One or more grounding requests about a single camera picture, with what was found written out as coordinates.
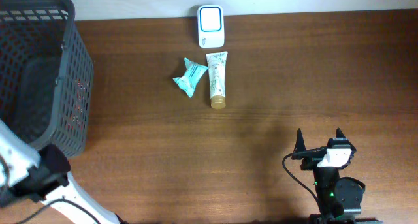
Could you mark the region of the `cream tube with gold cap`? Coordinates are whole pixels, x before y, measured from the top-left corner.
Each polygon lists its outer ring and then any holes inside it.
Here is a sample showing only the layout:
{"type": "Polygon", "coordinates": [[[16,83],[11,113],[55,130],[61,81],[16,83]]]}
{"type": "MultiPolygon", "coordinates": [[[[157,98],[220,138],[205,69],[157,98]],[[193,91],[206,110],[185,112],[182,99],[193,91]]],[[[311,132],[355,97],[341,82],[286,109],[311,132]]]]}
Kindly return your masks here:
{"type": "Polygon", "coordinates": [[[226,107],[225,71],[228,52],[206,54],[210,81],[210,105],[220,110],[226,107]]]}

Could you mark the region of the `teal packet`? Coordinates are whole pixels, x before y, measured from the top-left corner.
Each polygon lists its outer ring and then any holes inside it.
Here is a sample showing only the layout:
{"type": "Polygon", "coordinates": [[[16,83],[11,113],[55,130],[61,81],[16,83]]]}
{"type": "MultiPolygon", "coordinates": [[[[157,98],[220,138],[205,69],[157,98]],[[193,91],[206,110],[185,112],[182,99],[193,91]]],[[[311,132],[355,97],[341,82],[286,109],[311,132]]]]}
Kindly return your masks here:
{"type": "Polygon", "coordinates": [[[192,98],[202,76],[208,70],[207,66],[198,64],[194,61],[184,58],[185,73],[181,77],[174,77],[174,82],[183,90],[189,98],[192,98]]]}

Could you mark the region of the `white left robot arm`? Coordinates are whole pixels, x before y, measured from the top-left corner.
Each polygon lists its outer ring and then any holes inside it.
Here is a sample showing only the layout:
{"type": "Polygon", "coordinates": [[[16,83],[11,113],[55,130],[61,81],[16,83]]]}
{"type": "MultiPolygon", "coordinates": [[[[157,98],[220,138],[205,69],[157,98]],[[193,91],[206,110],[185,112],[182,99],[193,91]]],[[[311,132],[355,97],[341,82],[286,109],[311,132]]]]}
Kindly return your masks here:
{"type": "Polygon", "coordinates": [[[57,210],[72,223],[125,223],[81,188],[57,146],[49,144],[38,151],[1,122],[1,207],[26,199],[43,207],[20,223],[31,221],[47,208],[57,210]]]}

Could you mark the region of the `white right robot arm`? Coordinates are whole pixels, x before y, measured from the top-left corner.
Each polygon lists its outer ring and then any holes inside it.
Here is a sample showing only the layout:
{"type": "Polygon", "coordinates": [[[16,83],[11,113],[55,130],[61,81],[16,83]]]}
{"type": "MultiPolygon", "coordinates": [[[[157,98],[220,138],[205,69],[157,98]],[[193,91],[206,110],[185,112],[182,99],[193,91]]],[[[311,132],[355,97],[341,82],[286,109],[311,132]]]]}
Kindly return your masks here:
{"type": "Polygon", "coordinates": [[[340,171],[351,163],[357,149],[350,143],[341,129],[330,138],[326,146],[308,150],[302,131],[297,130],[295,147],[286,158],[301,161],[301,170],[311,170],[314,176],[315,191],[301,186],[312,195],[318,205],[319,213],[311,214],[308,223],[380,223],[374,218],[359,219],[361,202],[366,186],[352,177],[341,177],[340,171]]]}

